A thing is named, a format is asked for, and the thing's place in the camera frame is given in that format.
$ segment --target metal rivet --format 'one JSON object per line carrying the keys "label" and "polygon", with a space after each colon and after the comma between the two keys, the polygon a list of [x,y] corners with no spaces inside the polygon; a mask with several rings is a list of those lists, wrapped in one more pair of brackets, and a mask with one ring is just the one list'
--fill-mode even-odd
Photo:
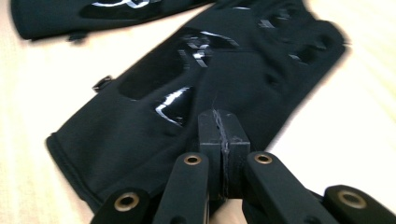
{"label": "metal rivet", "polygon": [[254,157],[254,160],[255,160],[256,162],[261,163],[261,164],[269,164],[269,163],[272,162],[272,158],[269,157],[269,156],[267,156],[267,155],[264,155],[264,154],[258,154],[258,155],[256,155],[256,156]]}
{"label": "metal rivet", "polygon": [[357,209],[367,206],[367,202],[359,194],[345,189],[338,192],[338,199],[349,207]]}
{"label": "metal rivet", "polygon": [[133,192],[122,194],[115,202],[114,208],[119,212],[128,212],[139,204],[139,196]]}
{"label": "metal rivet", "polygon": [[188,156],[184,158],[184,162],[188,165],[196,165],[202,161],[201,157],[199,156]]}

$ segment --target light wood surface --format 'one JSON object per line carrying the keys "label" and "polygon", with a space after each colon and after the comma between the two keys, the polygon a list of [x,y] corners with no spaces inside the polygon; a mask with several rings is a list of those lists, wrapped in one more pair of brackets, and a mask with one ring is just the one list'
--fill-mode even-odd
{"label": "light wood surface", "polygon": [[[396,213],[396,2],[309,0],[335,22],[348,52],[290,118],[271,146],[308,188],[344,184]],[[90,34],[82,45],[56,37],[19,39],[0,0],[0,223],[89,223],[44,141],[94,92],[202,8],[135,27]],[[244,223],[231,201],[211,223]]]}

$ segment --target table surface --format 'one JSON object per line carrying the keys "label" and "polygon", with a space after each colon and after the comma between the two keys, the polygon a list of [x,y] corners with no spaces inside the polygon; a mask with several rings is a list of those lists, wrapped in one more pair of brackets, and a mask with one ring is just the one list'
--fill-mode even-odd
{"label": "table surface", "polygon": [[[396,1],[309,0],[335,22],[348,51],[290,117],[271,150],[308,188],[349,185],[396,213]],[[21,40],[0,0],[0,223],[89,223],[92,212],[68,185],[44,141],[95,93],[198,8],[160,21],[90,34]],[[211,223],[246,223],[229,201]]]}

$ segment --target black glove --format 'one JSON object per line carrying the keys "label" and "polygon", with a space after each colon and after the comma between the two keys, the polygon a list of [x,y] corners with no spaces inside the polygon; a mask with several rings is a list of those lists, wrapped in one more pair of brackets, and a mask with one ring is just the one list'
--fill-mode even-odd
{"label": "black glove", "polygon": [[24,39],[77,38],[89,31],[153,21],[209,2],[213,0],[11,0],[11,13]]}
{"label": "black glove", "polygon": [[93,211],[113,192],[163,192],[180,154],[197,150],[197,117],[239,119],[264,150],[345,50],[333,25],[289,1],[222,1],[103,88],[48,139]]}

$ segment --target glove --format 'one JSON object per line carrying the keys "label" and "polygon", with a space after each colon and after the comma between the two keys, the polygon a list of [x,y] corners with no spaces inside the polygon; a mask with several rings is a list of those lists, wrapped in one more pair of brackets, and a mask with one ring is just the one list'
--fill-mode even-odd
{"label": "glove", "polygon": [[153,21],[213,0],[11,0],[15,27],[24,39],[79,38],[90,31]]}
{"label": "glove", "polygon": [[197,151],[197,117],[235,114],[265,150],[345,51],[297,0],[221,1],[106,85],[47,140],[95,212],[113,192],[163,192],[176,158]]}

